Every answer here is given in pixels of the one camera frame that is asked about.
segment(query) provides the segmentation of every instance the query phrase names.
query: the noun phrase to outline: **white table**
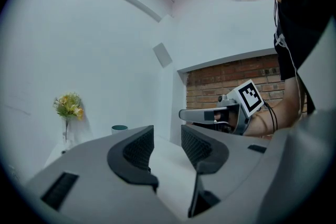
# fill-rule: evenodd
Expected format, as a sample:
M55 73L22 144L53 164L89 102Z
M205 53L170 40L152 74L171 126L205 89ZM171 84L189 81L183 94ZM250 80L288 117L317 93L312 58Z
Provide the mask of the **white table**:
M157 196L178 218L187 220L196 171L180 146L157 136L154 138L154 146L149 167L151 173L159 179ZM45 167L60 158L62 150L63 144L58 143Z

